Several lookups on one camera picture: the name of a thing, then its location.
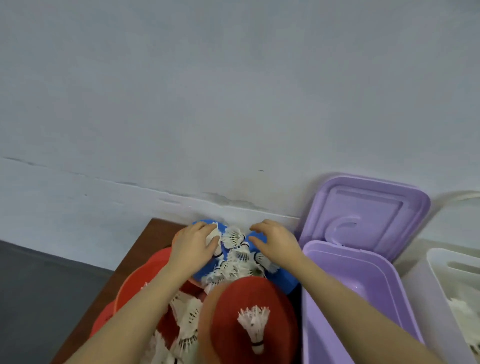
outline left forearm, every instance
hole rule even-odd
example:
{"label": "left forearm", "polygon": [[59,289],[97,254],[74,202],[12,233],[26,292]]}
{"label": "left forearm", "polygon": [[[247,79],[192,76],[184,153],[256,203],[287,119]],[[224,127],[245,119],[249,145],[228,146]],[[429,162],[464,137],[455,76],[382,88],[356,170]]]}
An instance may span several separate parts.
{"label": "left forearm", "polygon": [[67,364],[138,363],[168,303],[186,279],[167,264]]}

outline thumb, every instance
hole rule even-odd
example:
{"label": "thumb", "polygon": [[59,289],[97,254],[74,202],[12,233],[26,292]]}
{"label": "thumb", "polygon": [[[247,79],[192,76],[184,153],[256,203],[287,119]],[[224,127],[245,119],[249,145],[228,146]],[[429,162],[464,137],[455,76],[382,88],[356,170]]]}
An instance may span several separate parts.
{"label": "thumb", "polygon": [[218,246],[218,241],[220,240],[219,236],[214,236],[212,240],[210,240],[210,243],[207,245],[207,251],[209,251],[213,255],[215,252],[216,247]]}
{"label": "thumb", "polygon": [[255,245],[263,255],[268,256],[267,244],[265,244],[264,242],[262,242],[260,239],[258,239],[255,236],[249,236],[248,240],[250,240],[253,243],[253,245]]}

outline wooden surface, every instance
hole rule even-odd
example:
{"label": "wooden surface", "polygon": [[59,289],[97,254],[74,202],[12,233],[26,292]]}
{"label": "wooden surface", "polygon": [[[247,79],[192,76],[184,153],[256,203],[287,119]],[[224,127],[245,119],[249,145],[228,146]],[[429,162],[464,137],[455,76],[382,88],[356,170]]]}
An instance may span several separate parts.
{"label": "wooden surface", "polygon": [[125,279],[139,266],[144,264],[153,253],[169,246],[173,236],[184,225],[153,218],[138,237],[119,264],[112,277],[108,280],[100,294],[85,312],[76,328],[63,343],[52,360],[52,364],[62,364],[87,341],[92,325],[103,308],[112,302]]}

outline person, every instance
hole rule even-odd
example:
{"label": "person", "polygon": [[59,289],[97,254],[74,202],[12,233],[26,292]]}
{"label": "person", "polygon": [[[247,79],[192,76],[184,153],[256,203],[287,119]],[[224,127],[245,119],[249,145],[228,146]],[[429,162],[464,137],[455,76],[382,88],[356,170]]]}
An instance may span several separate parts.
{"label": "person", "polygon": [[[215,228],[215,224],[197,222],[182,230],[167,265],[66,363],[139,363],[174,294],[212,258],[219,238],[207,246],[205,240]],[[266,243],[255,237],[250,241],[298,279],[356,364],[442,363],[423,344],[305,256],[293,234],[281,224],[267,219],[250,229],[265,234]]]}

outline dark floor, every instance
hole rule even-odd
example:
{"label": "dark floor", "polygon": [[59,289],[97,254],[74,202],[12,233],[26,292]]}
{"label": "dark floor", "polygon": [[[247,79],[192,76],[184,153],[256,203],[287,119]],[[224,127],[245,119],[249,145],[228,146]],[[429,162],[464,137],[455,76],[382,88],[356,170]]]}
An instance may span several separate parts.
{"label": "dark floor", "polygon": [[112,273],[0,242],[0,363],[49,363]]}

